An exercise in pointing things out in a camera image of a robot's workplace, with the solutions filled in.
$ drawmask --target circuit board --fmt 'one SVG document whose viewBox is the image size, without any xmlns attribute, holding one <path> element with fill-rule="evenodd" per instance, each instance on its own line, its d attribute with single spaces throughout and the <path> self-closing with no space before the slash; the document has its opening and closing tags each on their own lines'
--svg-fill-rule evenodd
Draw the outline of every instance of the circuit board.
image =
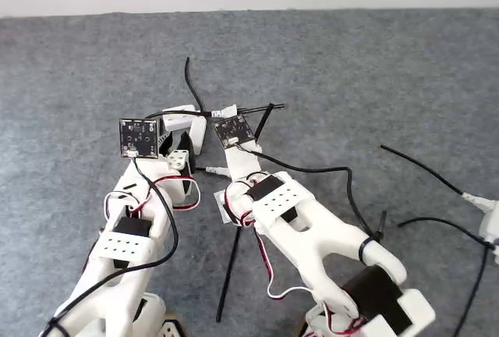
<svg viewBox="0 0 499 337">
<path fill-rule="evenodd" d="M 244 144 L 255 139 L 250 126 L 242 115 L 217 122 L 214 129 L 224 148 L 234 147 L 237 144 Z"/>
<path fill-rule="evenodd" d="M 120 119 L 119 143 L 123 158 L 157 159 L 156 120 Z"/>
</svg>

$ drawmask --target white connector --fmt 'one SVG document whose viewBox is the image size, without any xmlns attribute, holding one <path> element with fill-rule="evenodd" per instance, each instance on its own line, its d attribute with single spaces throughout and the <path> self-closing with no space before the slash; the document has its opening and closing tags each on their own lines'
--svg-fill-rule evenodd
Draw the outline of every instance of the white connector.
<svg viewBox="0 0 499 337">
<path fill-rule="evenodd" d="M 216 117 L 219 119 L 228 119 L 229 117 L 233 117 L 237 115 L 237 106 L 229 105 L 222 110 L 219 111 L 211 111 L 211 117 Z"/>
<path fill-rule="evenodd" d="M 494 243 L 499 239 L 499 201 L 463 193 L 462 198 L 483 211 L 485 216 L 480 224 L 479 234 L 487 242 Z M 499 264 L 499 252 L 494 251 L 496 263 Z"/>
</svg>

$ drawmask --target red and white wire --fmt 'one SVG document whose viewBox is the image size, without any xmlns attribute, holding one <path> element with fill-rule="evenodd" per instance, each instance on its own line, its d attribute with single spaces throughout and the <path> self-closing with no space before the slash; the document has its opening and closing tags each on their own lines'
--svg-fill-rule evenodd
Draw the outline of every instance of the red and white wire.
<svg viewBox="0 0 499 337">
<path fill-rule="evenodd" d="M 139 201 L 137 200 L 137 198 L 135 198 L 133 196 L 133 194 L 131 193 L 127 193 L 126 191 L 120 191 L 120 190 L 113 190 L 113 191 L 110 191 L 109 193 L 106 194 L 106 196 L 104 197 L 104 206 L 103 206 L 103 209 L 104 209 L 104 218 L 106 220 L 109 220 L 109 206 L 108 206 L 108 203 L 109 203 L 109 198 L 112 197 L 114 194 L 119 194 L 119 195 L 123 195 L 127 198 L 133 198 L 135 200 L 135 202 L 137 203 L 137 206 L 140 205 Z"/>
<path fill-rule="evenodd" d="M 260 238 L 258 235 L 257 231 L 255 230 L 255 237 L 257 238 L 258 241 L 258 247 L 260 248 L 260 253 L 262 255 L 262 258 L 264 259 L 265 266 L 267 267 L 268 271 L 268 286 L 267 286 L 267 295 L 269 298 L 273 300 L 282 300 L 285 298 L 290 292 L 294 292 L 295 290 L 305 290 L 309 293 L 312 292 L 309 288 L 306 288 L 305 286 L 293 286 L 292 288 L 286 289 L 284 292 L 281 294 L 272 294 L 271 293 L 271 287 L 272 287 L 272 282 L 274 281 L 274 269 L 272 268 L 271 260 L 268 257 L 267 251 L 265 250 L 265 245 L 264 241 Z"/>
<path fill-rule="evenodd" d="M 201 191 L 200 191 L 199 185 L 197 184 L 197 181 L 193 177 L 190 177 L 190 176 L 165 176 L 165 177 L 161 177 L 161 178 L 155 180 L 154 183 L 159 183 L 161 181 L 168 181 L 168 180 L 173 180 L 173 179 L 177 180 L 177 181 L 189 181 L 189 182 L 194 184 L 194 186 L 196 187 L 196 190 L 197 190 L 196 202 L 194 202 L 192 204 L 187 204 L 185 206 L 173 206 L 173 209 L 175 211 L 189 211 L 189 210 L 193 210 L 194 208 L 199 206 L 199 204 L 201 202 Z"/>
<path fill-rule="evenodd" d="M 343 332 L 335 332 L 333 331 L 333 313 L 331 312 L 331 310 L 329 310 L 326 304 L 324 304 L 324 313 L 326 314 L 327 328 L 331 333 L 334 333 L 335 335 L 353 335 L 357 333 L 366 323 L 366 319 L 361 316 L 357 319 L 353 319 L 350 323 L 350 326 Z"/>
</svg>

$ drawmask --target black wire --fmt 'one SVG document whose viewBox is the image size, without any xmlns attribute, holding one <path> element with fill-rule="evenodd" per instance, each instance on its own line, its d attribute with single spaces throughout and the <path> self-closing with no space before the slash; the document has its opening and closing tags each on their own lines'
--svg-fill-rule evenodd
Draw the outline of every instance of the black wire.
<svg viewBox="0 0 499 337">
<path fill-rule="evenodd" d="M 262 154 L 262 153 L 256 152 L 256 151 L 249 151 L 249 150 L 247 150 L 239 145 L 237 146 L 237 148 L 240 149 L 241 151 L 249 152 L 250 154 L 253 154 L 259 158 L 267 159 L 268 161 L 272 161 L 273 163 L 280 165 L 281 167 L 291 169 L 291 170 L 297 171 L 297 172 L 305 172 L 305 173 L 325 173 L 325 172 L 340 172 L 340 171 L 347 172 L 346 193 L 347 193 L 347 196 L 349 197 L 349 203 L 350 203 L 350 206 L 352 207 L 353 213 L 357 217 L 357 220 L 359 220 L 359 223 L 362 226 L 362 229 L 364 230 L 364 232 L 366 232 L 368 236 L 371 236 L 371 237 L 375 238 L 376 240 L 378 240 L 377 235 L 373 232 L 373 230 L 367 224 L 366 220 L 364 219 L 364 217 L 360 213 L 359 209 L 357 208 L 357 204 L 353 198 L 353 192 L 352 192 L 353 171 L 350 167 L 300 168 L 300 167 L 296 167 L 294 165 L 284 163 L 283 161 L 280 161 L 276 158 L 272 158 L 269 155 Z"/>
<path fill-rule="evenodd" d="M 461 318 L 459 319 L 458 326 L 454 330 L 452 337 L 458 337 L 459 332 L 461 331 L 462 326 L 465 324 L 466 318 L 468 317 L 469 310 L 471 309 L 476 293 L 478 292 L 480 283 L 482 282 L 483 273 L 485 272 L 485 267 L 487 266 L 487 255 L 489 253 L 489 249 L 490 249 L 489 247 L 485 247 L 485 249 L 483 249 L 482 264 L 480 265 L 478 277 L 476 277 L 475 284 L 473 284 L 473 287 L 471 289 L 471 294 L 469 294 L 468 301 L 466 302 L 465 310 L 462 313 Z"/>
<path fill-rule="evenodd" d="M 456 228 L 457 230 L 465 233 L 469 238 L 474 239 L 480 245 L 484 245 L 487 248 L 494 248 L 494 245 L 492 243 L 488 243 L 486 240 L 474 235 L 469 230 L 464 229 L 462 226 L 457 225 L 454 222 L 450 222 L 450 221 L 442 219 L 442 218 L 431 218 L 431 217 L 426 217 L 426 216 L 423 216 L 420 218 L 411 218 L 405 222 L 399 223 L 397 226 L 399 228 L 402 228 L 403 226 L 406 226 L 406 225 L 411 224 L 413 222 L 441 222 L 442 224 L 450 225 L 450 226 Z"/>
<path fill-rule="evenodd" d="M 184 77 L 186 78 L 186 83 L 187 87 L 189 88 L 190 92 L 193 93 L 194 99 L 196 99 L 197 105 L 200 107 L 200 111 L 204 111 L 204 104 L 201 101 L 199 95 L 197 92 L 194 90 L 193 84 L 190 82 L 190 74 L 189 74 L 189 56 L 187 56 L 186 59 L 186 64 L 184 65 Z"/>
<path fill-rule="evenodd" d="M 443 224 L 450 225 L 450 226 L 456 228 L 457 230 L 459 230 L 460 232 L 465 233 L 469 238 L 474 239 L 477 243 L 484 246 L 482 264 L 480 265 L 480 271 L 478 273 L 478 277 L 476 278 L 475 284 L 473 285 L 473 288 L 471 290 L 471 294 L 469 295 L 468 301 L 466 302 L 465 310 L 462 313 L 461 318 L 459 319 L 459 323 L 458 323 L 456 329 L 454 330 L 454 333 L 452 334 L 452 337 L 457 337 L 459 335 L 459 332 L 462 329 L 462 326 L 465 324 L 466 318 L 468 317 L 469 310 L 471 309 L 473 300 L 475 299 L 476 292 L 478 291 L 478 287 L 480 286 L 480 283 L 482 281 L 483 272 L 485 271 L 485 266 L 487 265 L 487 254 L 488 254 L 489 250 L 493 250 L 495 248 L 495 245 L 487 242 L 486 240 L 482 239 L 481 237 L 474 235 L 473 233 L 464 229 L 460 225 L 457 225 L 454 222 L 450 222 L 448 220 L 444 220 L 442 218 L 431 218 L 431 217 L 411 218 L 410 220 L 407 220 L 405 222 L 401 222 L 400 224 L 398 224 L 398 227 L 401 228 L 402 226 L 406 226 L 406 225 L 411 224 L 413 222 L 425 222 L 425 221 L 441 222 Z"/>
<path fill-rule="evenodd" d="M 255 138 L 258 140 L 260 138 L 260 135 L 262 133 L 262 130 L 264 129 L 265 124 L 267 123 L 268 117 L 271 115 L 272 110 L 274 109 L 274 106 L 272 103 L 269 103 L 267 106 L 267 109 L 265 110 L 264 115 L 260 119 L 260 122 L 258 123 L 257 130 L 255 130 Z"/>
<path fill-rule="evenodd" d="M 58 329 L 64 337 L 71 337 L 68 331 L 66 331 L 60 324 L 54 323 L 54 328 Z"/>
<path fill-rule="evenodd" d="M 128 267 L 128 268 L 121 269 L 119 271 L 116 271 L 116 272 L 111 273 L 110 275 L 104 277 L 101 281 L 96 282 L 93 286 L 88 288 L 85 292 L 81 293 L 71 303 L 69 303 L 66 307 L 64 307 L 64 309 L 56 317 L 53 317 L 51 319 L 51 322 L 48 323 L 47 327 L 42 332 L 41 337 L 46 337 L 48 335 L 48 333 L 50 333 L 50 331 L 53 328 L 57 328 L 56 325 L 66 316 L 66 314 L 68 312 L 70 312 L 78 303 L 80 303 L 82 300 L 87 298 L 95 290 L 97 290 L 101 286 L 103 286 L 106 282 L 111 281 L 112 279 L 117 278 L 121 275 L 124 275 L 125 273 L 157 267 L 158 265 L 161 265 L 161 264 L 165 263 L 168 259 L 170 259 L 170 257 L 172 257 L 173 254 L 175 253 L 175 251 L 177 250 L 177 246 L 179 245 L 179 231 L 177 230 L 177 225 L 175 224 L 175 219 L 173 218 L 172 210 L 170 210 L 170 207 L 168 206 L 168 203 L 166 202 L 165 197 L 163 197 L 163 194 L 161 194 L 161 192 L 156 187 L 156 185 L 150 179 L 148 179 L 147 176 L 145 176 L 142 173 L 142 171 L 140 171 L 139 166 L 136 163 L 136 159 L 133 158 L 132 161 L 133 161 L 133 164 L 135 165 L 137 172 L 142 176 L 143 179 L 146 180 L 146 182 L 149 184 L 149 187 L 152 190 L 154 190 L 154 192 L 157 194 L 157 197 L 159 198 L 161 204 L 165 208 L 166 214 L 168 215 L 168 218 L 170 219 L 170 224 L 172 227 L 172 233 L 173 233 L 172 248 L 163 258 L 161 258 L 157 261 L 152 261 L 150 263 L 136 265 L 134 267 Z"/>
<path fill-rule="evenodd" d="M 221 321 L 221 314 L 224 310 L 225 297 L 227 296 L 228 284 L 231 281 L 232 267 L 234 266 L 235 257 L 237 255 L 237 248 L 239 245 L 239 237 L 241 236 L 242 228 L 240 226 L 235 230 L 234 243 L 232 244 L 231 257 L 228 259 L 227 271 L 225 272 L 224 285 L 221 288 L 220 300 L 218 301 L 217 316 L 215 321 L 219 323 Z"/>
<path fill-rule="evenodd" d="M 463 195 L 462 190 L 448 182 L 444 177 L 442 177 L 440 174 L 435 172 L 432 168 L 428 167 L 427 165 L 424 165 L 421 161 L 416 160 L 415 158 L 411 158 L 410 156 L 403 154 L 400 151 L 394 150 L 393 148 L 389 146 L 385 146 L 384 144 L 381 144 L 380 147 L 383 150 L 390 151 L 392 154 L 395 154 L 397 156 L 400 156 L 401 158 L 404 158 L 405 160 L 409 160 L 411 163 L 418 165 L 420 168 L 424 169 L 425 171 L 429 172 L 431 175 L 439 179 L 445 186 L 450 188 L 451 190 L 455 191 L 459 195 Z"/>
</svg>

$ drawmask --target connector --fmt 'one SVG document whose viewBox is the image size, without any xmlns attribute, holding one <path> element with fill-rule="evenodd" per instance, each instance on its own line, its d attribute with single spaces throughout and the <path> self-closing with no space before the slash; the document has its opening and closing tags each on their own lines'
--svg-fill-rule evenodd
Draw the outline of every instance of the connector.
<svg viewBox="0 0 499 337">
<path fill-rule="evenodd" d="M 219 119 L 228 119 L 237 115 L 237 106 L 229 105 L 220 111 L 211 111 L 211 117 L 216 117 Z"/>
<path fill-rule="evenodd" d="M 485 214 L 480 224 L 480 236 L 490 243 L 494 243 L 496 239 L 499 239 L 499 202 L 476 197 L 468 193 L 463 193 L 462 198 L 478 207 Z"/>
<path fill-rule="evenodd" d="M 462 199 L 467 200 L 469 203 L 473 204 L 475 207 L 483 211 L 484 214 L 492 212 L 497 204 L 496 200 L 490 200 L 482 197 L 476 197 L 472 194 L 463 193 Z"/>
<path fill-rule="evenodd" d="M 206 173 L 214 173 L 215 175 L 226 176 L 231 178 L 231 173 L 228 171 L 228 168 L 224 167 L 206 167 Z"/>
</svg>

